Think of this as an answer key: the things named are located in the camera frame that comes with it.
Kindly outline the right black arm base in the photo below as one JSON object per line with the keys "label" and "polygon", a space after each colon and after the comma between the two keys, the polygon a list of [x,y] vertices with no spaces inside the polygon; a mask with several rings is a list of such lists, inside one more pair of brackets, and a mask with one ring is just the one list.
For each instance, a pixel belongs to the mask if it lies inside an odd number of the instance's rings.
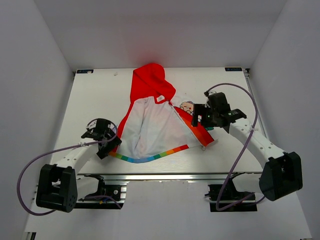
{"label": "right black arm base", "polygon": [[[250,193],[247,191],[237,191],[233,183],[233,179],[239,175],[243,175],[243,172],[236,172],[231,175],[226,187],[223,190],[223,193],[220,198],[219,207],[223,208],[233,202],[239,201],[244,197],[248,196]],[[222,187],[222,183],[214,183],[208,185],[208,193],[204,195],[204,198],[209,201],[210,211],[218,212],[216,209],[216,202],[218,199],[219,192]],[[246,200],[238,203],[234,206],[231,206],[228,209],[223,210],[224,212],[257,212],[258,207],[256,204],[256,197],[253,195]]]}

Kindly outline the blue corner label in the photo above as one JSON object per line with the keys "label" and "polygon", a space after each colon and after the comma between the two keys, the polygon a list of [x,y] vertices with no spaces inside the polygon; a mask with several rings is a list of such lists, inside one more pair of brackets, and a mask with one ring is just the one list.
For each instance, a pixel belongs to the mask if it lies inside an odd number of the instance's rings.
{"label": "blue corner label", "polygon": [[241,67],[225,67],[224,68],[226,72],[242,72]]}
{"label": "blue corner label", "polygon": [[76,74],[92,74],[93,72],[93,69],[78,69]]}

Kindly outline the aluminium right side rail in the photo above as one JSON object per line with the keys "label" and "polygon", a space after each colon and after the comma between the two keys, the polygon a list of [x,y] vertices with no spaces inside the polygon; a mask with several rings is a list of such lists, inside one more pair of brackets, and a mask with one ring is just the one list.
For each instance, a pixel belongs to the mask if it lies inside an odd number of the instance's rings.
{"label": "aluminium right side rail", "polygon": [[261,113],[260,113],[259,106],[258,106],[258,100],[257,100],[257,98],[256,98],[256,96],[254,94],[253,88],[252,88],[252,83],[251,83],[251,78],[250,78],[250,69],[249,68],[245,68],[243,70],[243,74],[244,74],[244,77],[245,77],[245,80],[246,80],[246,84],[248,86],[248,90],[251,93],[252,97],[254,98],[255,104],[257,106],[257,111],[258,111],[258,117],[257,118],[258,118],[258,122],[259,122],[259,126],[260,126],[260,129],[261,129],[261,132],[267,139],[269,139],[268,133],[267,133],[267,131],[265,129],[265,125],[264,125],[263,119],[261,118]]}

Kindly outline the right blue corner label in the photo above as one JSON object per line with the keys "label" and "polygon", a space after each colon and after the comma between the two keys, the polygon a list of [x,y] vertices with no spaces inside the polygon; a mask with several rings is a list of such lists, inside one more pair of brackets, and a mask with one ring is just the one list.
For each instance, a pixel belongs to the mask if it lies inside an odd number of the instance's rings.
{"label": "right blue corner label", "polygon": [[225,67],[224,68],[226,72],[242,72],[241,67]]}

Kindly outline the left blue corner label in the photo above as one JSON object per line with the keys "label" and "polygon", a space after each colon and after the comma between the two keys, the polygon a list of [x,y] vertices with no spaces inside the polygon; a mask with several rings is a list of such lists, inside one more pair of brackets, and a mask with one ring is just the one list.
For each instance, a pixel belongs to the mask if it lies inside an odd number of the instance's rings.
{"label": "left blue corner label", "polygon": [[78,69],[76,74],[92,74],[93,72],[93,69]]}

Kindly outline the aluminium front rail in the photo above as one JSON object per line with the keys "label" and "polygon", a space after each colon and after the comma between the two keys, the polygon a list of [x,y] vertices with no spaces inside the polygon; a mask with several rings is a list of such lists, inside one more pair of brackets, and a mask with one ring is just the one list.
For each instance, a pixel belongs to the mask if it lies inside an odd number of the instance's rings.
{"label": "aluminium front rail", "polygon": [[[39,182],[37,184],[37,191],[43,191],[45,194],[54,193],[61,195],[72,195],[78,194],[77,191],[77,179],[86,175],[76,175],[75,173],[65,170],[61,173],[41,173]],[[106,180],[121,181],[129,183],[130,181],[208,181],[210,184],[222,184],[227,185],[228,180],[226,174],[129,174],[129,175],[100,175]],[[243,173],[242,175],[236,176],[232,182],[237,191],[259,193],[263,192],[260,190],[259,181],[261,174],[257,173]]]}

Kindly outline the white red cartoon jacket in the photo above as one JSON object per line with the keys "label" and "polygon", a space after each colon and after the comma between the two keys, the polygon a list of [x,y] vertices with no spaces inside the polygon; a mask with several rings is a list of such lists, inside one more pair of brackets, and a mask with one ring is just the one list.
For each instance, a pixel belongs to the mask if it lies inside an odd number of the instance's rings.
{"label": "white red cartoon jacket", "polygon": [[166,80],[160,64],[133,71],[129,101],[117,127],[122,142],[111,152],[115,158],[141,164],[214,142],[210,127],[192,126],[195,104]]}

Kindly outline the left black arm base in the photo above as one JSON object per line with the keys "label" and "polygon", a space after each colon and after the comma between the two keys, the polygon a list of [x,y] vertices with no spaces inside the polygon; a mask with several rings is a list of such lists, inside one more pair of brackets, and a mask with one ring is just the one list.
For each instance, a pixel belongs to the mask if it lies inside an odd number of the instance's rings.
{"label": "left black arm base", "polygon": [[77,183],[76,209],[120,210],[126,199],[127,183],[107,180],[102,175],[79,177]]}

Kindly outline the aluminium rail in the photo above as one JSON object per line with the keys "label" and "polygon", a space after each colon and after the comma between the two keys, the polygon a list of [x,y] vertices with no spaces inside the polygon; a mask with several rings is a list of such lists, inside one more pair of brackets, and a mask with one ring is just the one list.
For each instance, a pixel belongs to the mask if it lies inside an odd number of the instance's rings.
{"label": "aluminium rail", "polygon": [[[75,173],[65,170],[61,173],[41,173],[39,182],[37,184],[37,191],[43,191],[45,194],[54,193],[61,195],[72,195],[78,194],[77,191],[77,179],[86,175],[76,175]],[[129,183],[130,181],[208,181],[210,184],[222,184],[227,185],[228,180],[226,174],[129,174],[129,175],[100,175],[106,180],[121,181]],[[260,190],[259,181],[261,174],[257,173],[243,173],[242,175],[236,176],[232,182],[237,191],[259,193],[263,192]]]}
{"label": "aluminium rail", "polygon": [[249,68],[245,68],[243,70],[243,74],[244,74],[244,77],[245,77],[245,80],[246,80],[246,84],[248,86],[248,90],[251,93],[252,97],[254,98],[255,104],[257,106],[257,111],[258,111],[258,117],[257,118],[258,118],[258,122],[259,122],[259,126],[260,126],[260,129],[261,129],[261,132],[267,139],[269,139],[268,133],[267,133],[267,131],[265,129],[265,125],[264,125],[263,119],[261,118],[261,113],[260,113],[259,106],[258,106],[258,100],[257,100],[257,98],[256,98],[256,96],[254,94],[253,88],[252,88],[252,83],[251,83],[251,78],[250,78],[250,69]]}

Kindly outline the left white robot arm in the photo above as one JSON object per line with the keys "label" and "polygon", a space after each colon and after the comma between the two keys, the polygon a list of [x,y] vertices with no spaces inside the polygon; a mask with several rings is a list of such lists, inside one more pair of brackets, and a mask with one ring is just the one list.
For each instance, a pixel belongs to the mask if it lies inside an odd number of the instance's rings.
{"label": "left white robot arm", "polygon": [[79,200],[103,198],[106,193],[103,177],[94,173],[80,176],[79,172],[90,159],[106,158],[121,143],[112,121],[96,118],[89,122],[77,146],[57,163],[41,168],[36,205],[69,213]]}

